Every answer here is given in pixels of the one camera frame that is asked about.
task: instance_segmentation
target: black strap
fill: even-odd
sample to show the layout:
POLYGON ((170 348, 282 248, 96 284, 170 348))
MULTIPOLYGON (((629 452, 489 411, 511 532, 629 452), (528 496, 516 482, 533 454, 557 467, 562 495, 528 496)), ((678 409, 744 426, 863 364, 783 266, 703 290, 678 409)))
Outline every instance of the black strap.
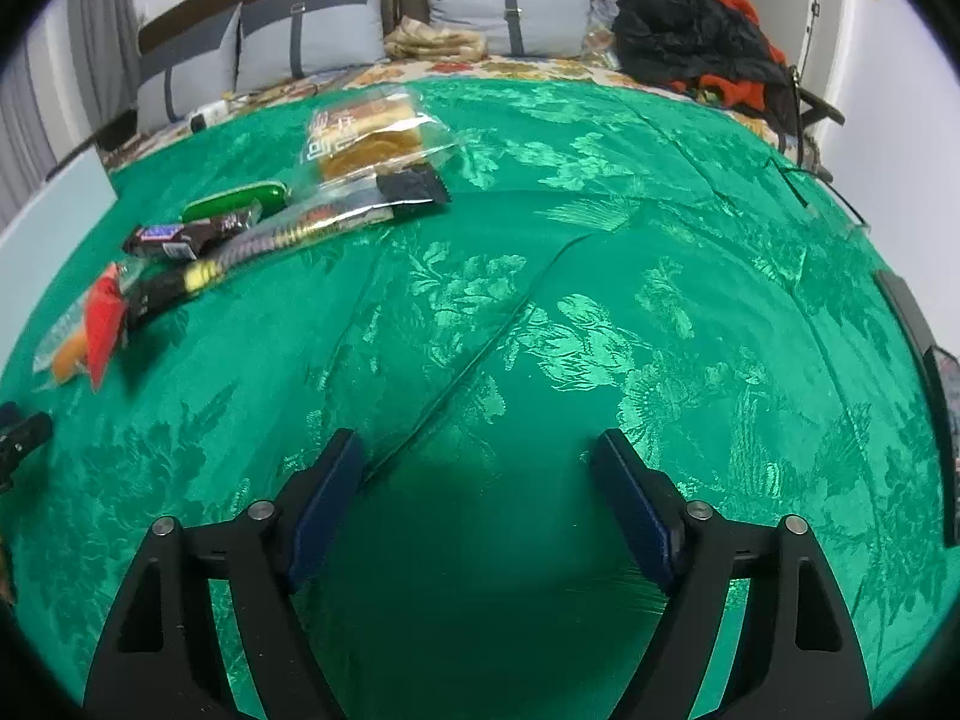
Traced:
POLYGON ((170 124, 174 124, 174 122, 176 122, 176 112, 174 111, 174 93, 172 89, 173 76, 173 68, 167 68, 163 73, 163 105, 167 109, 167 119, 170 119, 170 124))
POLYGON ((290 8, 290 74, 295 79, 304 77, 304 67, 301 66, 301 41, 304 37, 304 10, 305 5, 298 2, 290 8))
POLYGON ((787 70, 790 76, 790 94, 793 95, 793 110, 797 116, 797 167, 803 167, 803 117, 800 115, 800 74, 797 66, 787 70))
POLYGON ((523 34, 520 32, 520 8, 517 0, 503 0, 503 18, 510 35, 510 56, 523 56, 523 34))

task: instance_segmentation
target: green bedspread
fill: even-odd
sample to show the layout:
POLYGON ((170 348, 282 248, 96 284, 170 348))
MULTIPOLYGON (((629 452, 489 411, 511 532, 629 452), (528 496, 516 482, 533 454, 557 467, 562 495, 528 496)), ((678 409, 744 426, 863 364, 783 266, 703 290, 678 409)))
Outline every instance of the green bedspread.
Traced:
MULTIPOLYGON (((464 142, 440 215, 244 271, 133 337, 103 390, 32 391, 35 343, 133 225, 290 175, 317 100, 114 175, 0 383, 52 444, 0 499, 17 616, 79 697, 152 519, 231 517, 357 429, 371 475, 296 599, 349 717, 605 718, 664 599, 584 458, 620 427, 687 497, 813 526, 875 699, 960 584, 928 409, 882 266, 815 181, 695 105, 585 83, 415 84, 464 142)), ((227 592, 217 618, 259 712, 227 592)), ((698 700, 715 707, 742 583, 698 700)))

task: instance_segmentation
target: floral pattern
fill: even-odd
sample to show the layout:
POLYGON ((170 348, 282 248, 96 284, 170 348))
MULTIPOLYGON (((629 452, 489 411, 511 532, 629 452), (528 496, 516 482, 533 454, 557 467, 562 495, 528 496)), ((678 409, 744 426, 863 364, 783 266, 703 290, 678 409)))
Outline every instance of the floral pattern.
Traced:
MULTIPOLYGON (((0 499, 0 532, 21 626, 75 697, 152 519, 233 517, 340 426, 363 437, 366 480, 295 608, 350 717, 610 715, 664 597, 590 484, 608 427, 726 517, 807 517, 875 699, 909 668, 960 562, 923 389, 872 285, 882 261, 730 117, 557 68, 414 81, 463 145, 442 213, 239 272, 131 336, 97 395, 35 391, 35 344, 116 242, 185 197, 291 175, 315 101, 114 173, 119 201, 0 381, 0 400, 56 423, 0 499)), ((238 707, 262 715, 229 594, 213 599, 238 707)), ((728 608, 744 599, 735 584, 728 608)), ((718 661, 736 649, 721 638, 718 661)))
MULTIPOLYGON (((637 81, 631 79, 630 76, 609 70, 605 63, 593 62, 587 57, 584 57, 583 60, 540 59, 517 62, 502 56, 495 56, 485 62, 474 64, 467 62, 433 62, 415 59, 395 60, 385 65, 373 65, 363 71, 343 71, 332 79, 328 77, 328 74, 312 76, 309 77, 309 79, 301 79, 292 83, 281 84, 258 95, 254 95, 249 100, 238 100, 234 103, 230 115, 232 117, 243 116, 263 107, 292 103, 294 100, 312 98, 314 95, 339 88, 362 89, 377 83, 407 83, 427 79, 430 76, 451 75, 473 77, 474 79, 528 81, 582 80, 600 84, 601 86, 635 89, 650 95, 669 98, 669 100, 681 100, 685 103, 695 104, 695 101, 686 95, 680 95, 667 89, 637 83, 637 81)), ((757 137, 765 141, 765 143, 769 143, 771 146, 774 146, 774 148, 781 147, 779 135, 771 129, 770 125, 767 124, 764 119, 752 119, 731 110, 724 110, 723 113, 734 121, 743 124, 744 127, 747 127, 750 132, 757 135, 757 137)), ((189 137, 190 134, 190 128, 184 124, 180 124, 172 125, 170 128, 162 130, 150 137, 138 136, 133 142, 128 143, 119 149, 119 151, 107 157, 105 164, 109 170, 118 170, 120 167, 131 165, 138 159, 142 159, 152 153, 156 153, 162 148, 171 146, 173 143, 189 137)), ((787 158, 795 160, 796 151, 796 146, 787 145, 784 153, 787 158)))

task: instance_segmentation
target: plastic wrap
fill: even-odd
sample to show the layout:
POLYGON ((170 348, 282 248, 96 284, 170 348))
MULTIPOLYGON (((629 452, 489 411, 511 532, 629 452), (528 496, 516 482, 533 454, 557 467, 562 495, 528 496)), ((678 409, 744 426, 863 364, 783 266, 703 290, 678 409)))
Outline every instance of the plastic wrap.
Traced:
MULTIPOLYGON (((139 260, 126 260, 116 265, 120 292, 126 293, 136 284, 144 264, 139 260)), ((85 372, 86 332, 83 317, 89 296, 90 290, 86 290, 74 300, 37 345, 34 373, 49 371, 52 381, 47 383, 62 384, 78 373, 85 372)))
POLYGON ((382 86, 314 111, 302 162, 315 166, 314 179, 325 182, 364 170, 400 170, 428 157, 437 165, 455 145, 418 94, 382 86))
POLYGON ((620 70, 611 31, 616 10, 615 2, 590 0, 587 33, 584 34, 584 48, 580 56, 584 63, 608 70, 620 70))
POLYGON ((368 169, 363 175, 323 184, 312 199, 287 207, 205 259, 138 284, 130 295, 128 328, 148 322, 268 254, 440 206, 448 199, 443 182, 429 166, 387 175, 368 169))

